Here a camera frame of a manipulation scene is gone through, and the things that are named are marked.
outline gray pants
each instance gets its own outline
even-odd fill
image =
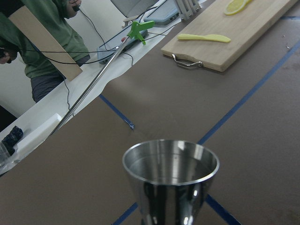
[[[79,60],[76,63],[79,66],[82,66],[87,60],[90,59],[90,56],[87,55]],[[61,82],[63,82],[65,77],[60,73],[60,71],[49,73],[43,76],[38,76],[31,78],[31,87],[32,87],[32,98],[37,103],[43,97],[45,97],[50,91],[56,88]]]

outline green grabber handle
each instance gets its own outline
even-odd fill
[[[140,31],[150,29],[154,26],[154,21],[142,22],[133,21],[131,25],[131,31],[127,34],[131,39],[135,38],[142,41],[142,44],[145,45],[145,39],[140,34]]]

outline metal pole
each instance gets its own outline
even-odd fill
[[[117,51],[113,54],[112,58],[108,61],[108,63],[100,70],[100,72],[97,74],[97,76],[93,79],[93,81],[89,84],[87,89],[82,93],[82,95],[77,99],[77,101],[74,103],[74,105],[69,109],[67,114],[62,118],[62,120],[59,122],[59,124],[55,127],[55,129],[51,132],[50,135],[53,135],[57,130],[59,130],[69,119],[69,117],[74,113],[74,111],[78,108],[78,106],[81,104],[81,102],[87,97],[87,95],[90,93],[90,91],[93,89],[93,87],[96,85],[98,80],[102,77],[103,73],[107,70],[109,65],[120,55],[122,50],[126,47],[127,42],[129,42],[130,37],[127,37],[125,41],[119,46]]]

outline yellow spatula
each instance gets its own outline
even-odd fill
[[[219,34],[208,34],[204,36],[193,35],[193,34],[179,34],[177,38],[179,40],[208,40],[208,41],[219,41],[219,42],[226,42],[226,43],[231,41],[230,38]]]

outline lemon slice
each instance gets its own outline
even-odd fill
[[[234,15],[242,11],[251,0],[232,0],[226,6],[225,15]]]

